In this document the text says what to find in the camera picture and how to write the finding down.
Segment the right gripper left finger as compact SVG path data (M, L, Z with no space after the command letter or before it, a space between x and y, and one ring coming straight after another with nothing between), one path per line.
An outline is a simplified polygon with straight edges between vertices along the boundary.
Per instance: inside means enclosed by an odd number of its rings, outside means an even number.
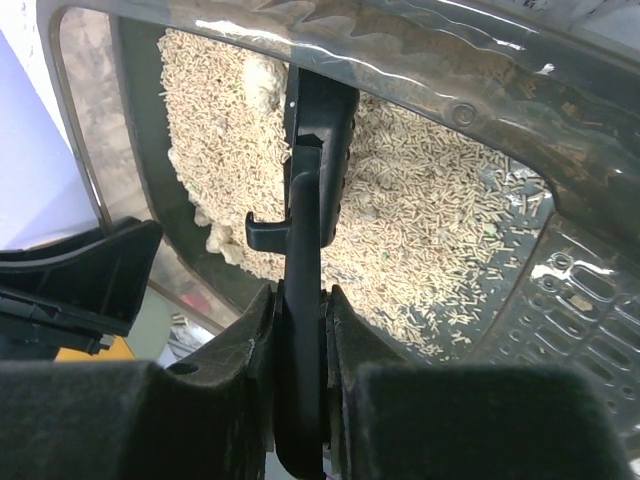
M152 361L5 361L5 479L260 479L274 295L167 368Z

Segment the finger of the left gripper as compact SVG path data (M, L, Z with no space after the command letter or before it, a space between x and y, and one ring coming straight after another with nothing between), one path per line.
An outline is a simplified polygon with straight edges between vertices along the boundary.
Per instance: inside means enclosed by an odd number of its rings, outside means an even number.
M125 217L48 245L1 254L1 352L89 355L126 336L140 311L163 237Z

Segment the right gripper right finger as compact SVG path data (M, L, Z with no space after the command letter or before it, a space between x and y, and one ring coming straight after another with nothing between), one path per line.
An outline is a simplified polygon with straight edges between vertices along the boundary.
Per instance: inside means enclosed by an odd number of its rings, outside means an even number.
M556 367L418 365L340 288L326 311L330 455L344 479L629 479L590 385Z

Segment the black litter scoop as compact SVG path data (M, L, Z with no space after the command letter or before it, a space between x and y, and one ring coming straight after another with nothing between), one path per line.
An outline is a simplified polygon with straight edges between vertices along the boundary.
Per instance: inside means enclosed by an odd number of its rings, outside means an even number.
M274 305L274 440L285 469L321 479L325 441L326 334L321 251L335 238L359 105L357 89L290 66L284 128L285 217L245 220L255 251L281 254L284 275Z

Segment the dark grey litter box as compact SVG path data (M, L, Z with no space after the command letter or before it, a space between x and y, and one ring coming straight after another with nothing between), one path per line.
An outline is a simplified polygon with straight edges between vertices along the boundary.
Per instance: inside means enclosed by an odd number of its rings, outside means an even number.
M204 249L167 156L169 28L268 53L393 101L541 174L552 206L461 359L585 374L639 430L639 29L635 2L40 1L44 58L104 227L153 217L154 281L241 312L254 276Z

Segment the beige cat litter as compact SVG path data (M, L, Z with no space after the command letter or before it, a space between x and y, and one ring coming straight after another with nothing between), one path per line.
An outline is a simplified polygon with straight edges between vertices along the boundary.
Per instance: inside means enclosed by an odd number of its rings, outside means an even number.
M158 49L169 160L208 231L205 249L260 279L284 259L252 251L248 212L283 215L289 151L287 66L177 30ZM408 110L363 94L337 233L322 254L325 287L432 362L458 360L494 314L528 256L552 196L507 156Z

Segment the small pink object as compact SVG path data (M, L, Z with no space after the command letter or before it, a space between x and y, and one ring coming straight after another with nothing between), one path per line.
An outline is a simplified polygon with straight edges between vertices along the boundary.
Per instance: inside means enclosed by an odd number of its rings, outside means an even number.
M181 295L181 300L202 315L214 317L219 310L219 303L200 291L189 291Z

